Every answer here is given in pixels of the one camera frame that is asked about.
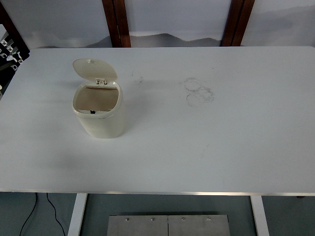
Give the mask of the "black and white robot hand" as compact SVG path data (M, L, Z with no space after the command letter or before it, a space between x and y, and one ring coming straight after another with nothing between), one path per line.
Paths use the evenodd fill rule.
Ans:
M20 65L29 57L29 49L20 49L8 34L0 40L0 85L7 89Z

